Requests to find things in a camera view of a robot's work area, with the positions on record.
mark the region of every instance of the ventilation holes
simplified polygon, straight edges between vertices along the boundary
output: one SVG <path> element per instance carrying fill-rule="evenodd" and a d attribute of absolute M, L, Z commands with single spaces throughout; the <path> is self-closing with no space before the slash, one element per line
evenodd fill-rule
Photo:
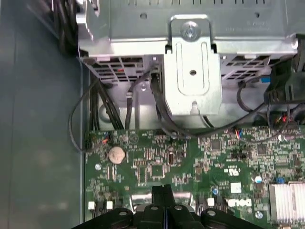
<path fill-rule="evenodd" d="M 133 82 L 145 71 L 141 57 L 111 58 L 109 62 L 98 62 L 94 71 L 103 83 Z"/>
<path fill-rule="evenodd" d="M 216 4 L 223 4 L 224 0 L 213 0 L 214 5 Z M 266 4 L 266 0 L 255 0 L 256 4 Z M 245 0 L 235 0 L 235 4 L 245 4 Z"/>

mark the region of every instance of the power cable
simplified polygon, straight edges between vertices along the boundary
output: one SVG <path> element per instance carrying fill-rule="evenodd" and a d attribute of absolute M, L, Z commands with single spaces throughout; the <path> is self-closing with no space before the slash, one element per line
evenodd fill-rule
<path fill-rule="evenodd" d="M 165 106 L 163 98 L 162 98 L 162 92 L 160 90 L 159 81 L 158 81 L 157 77 L 152 77 L 151 87 L 152 87 L 152 93 L 153 93 L 153 96 L 155 98 L 158 110 L 160 111 L 160 114 L 161 114 L 162 118 L 166 121 L 167 125 L 170 128 L 172 128 L 173 130 L 177 131 L 178 133 L 183 134 L 185 136 L 189 136 L 189 137 L 209 137 L 213 134 L 217 134 L 217 133 L 219 133 L 221 131 L 224 131 L 226 129 L 233 128 L 234 126 L 238 125 L 239 123 L 243 122 L 244 120 L 250 118 L 251 116 L 253 116 L 257 112 L 259 112 L 261 109 L 263 109 L 266 106 L 263 103 L 263 104 L 259 105 L 256 109 L 254 109 L 252 112 L 250 112 L 249 114 L 247 114 L 244 117 L 239 118 L 238 120 L 236 120 L 232 123 L 229 123 L 229 124 L 227 124 L 223 127 L 216 128 L 216 129 L 213 129 L 213 130 L 208 130 L 204 133 L 193 134 L 193 133 L 190 133 L 188 130 L 179 127 L 168 115 L 167 110 L 166 110 L 166 106 Z"/>
<path fill-rule="evenodd" d="M 151 74 L 150 71 L 144 73 L 144 75 L 142 77 L 140 77 L 139 79 L 137 79 L 136 81 L 134 81 L 131 84 L 130 88 L 128 89 L 127 112 L 126 112 L 126 118 L 125 118 L 125 129 L 126 130 L 129 130 L 129 128 L 130 128 L 130 120 L 131 120 L 131 116 L 132 116 L 132 104 L 133 104 L 133 91 L 138 84 L 143 83 L 146 80 L 148 80 L 150 77 L 150 74 Z"/>

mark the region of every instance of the mounting hole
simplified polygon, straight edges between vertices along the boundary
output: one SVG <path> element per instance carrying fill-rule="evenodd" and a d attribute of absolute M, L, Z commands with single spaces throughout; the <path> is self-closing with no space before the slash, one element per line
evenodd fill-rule
<path fill-rule="evenodd" d="M 190 70 L 190 75 L 191 76 L 194 76 L 194 75 L 196 75 L 197 74 L 197 72 L 195 71 L 195 70 Z"/>
<path fill-rule="evenodd" d="M 147 19 L 147 14 L 146 13 L 141 13 L 140 18 L 141 19 Z"/>

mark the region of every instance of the circuit components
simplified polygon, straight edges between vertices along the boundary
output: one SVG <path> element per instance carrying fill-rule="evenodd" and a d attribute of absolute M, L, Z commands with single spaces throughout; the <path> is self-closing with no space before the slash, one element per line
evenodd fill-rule
<path fill-rule="evenodd" d="M 273 134 L 273 130 L 265 127 L 240 131 L 247 140 Z M 300 130 L 287 131 L 295 134 Z M 156 130 L 120 130 L 91 132 L 90 139 L 95 145 L 109 135 L 111 141 L 86 155 L 88 219 L 92 217 L 89 208 L 93 206 L 108 211 L 112 204 L 107 201 L 113 202 L 113 209 L 120 203 L 135 210 L 138 205 L 151 203 L 151 186 L 170 184 L 176 203 L 190 205 L 197 214 L 207 208 L 220 209 L 265 229 L 272 229 L 274 221 L 283 225 L 282 221 L 298 220 L 298 217 L 281 220 L 282 216 L 278 219 L 276 211 L 289 196 L 286 191 L 279 196 L 276 185 L 284 185 L 285 190 L 291 189 L 293 193 L 291 184 L 302 184 L 305 169 L 302 137 L 289 141 L 274 138 L 250 145 L 238 141 L 236 133 L 226 131 L 205 138 L 171 139 Z"/>

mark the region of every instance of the metal bracket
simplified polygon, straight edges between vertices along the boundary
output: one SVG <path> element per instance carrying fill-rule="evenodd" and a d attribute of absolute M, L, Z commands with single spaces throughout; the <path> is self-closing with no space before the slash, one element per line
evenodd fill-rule
<path fill-rule="evenodd" d="M 211 48 L 207 15 L 175 15 L 168 22 L 171 50 L 164 56 L 164 93 L 173 115 L 217 114 L 222 102 L 219 55 Z"/>
<path fill-rule="evenodd" d="M 97 41 L 101 38 L 109 39 L 110 0 L 97 0 L 97 10 L 90 0 L 84 1 L 84 11 L 76 15 L 76 22 L 80 30 L 86 29 L 90 39 Z"/>

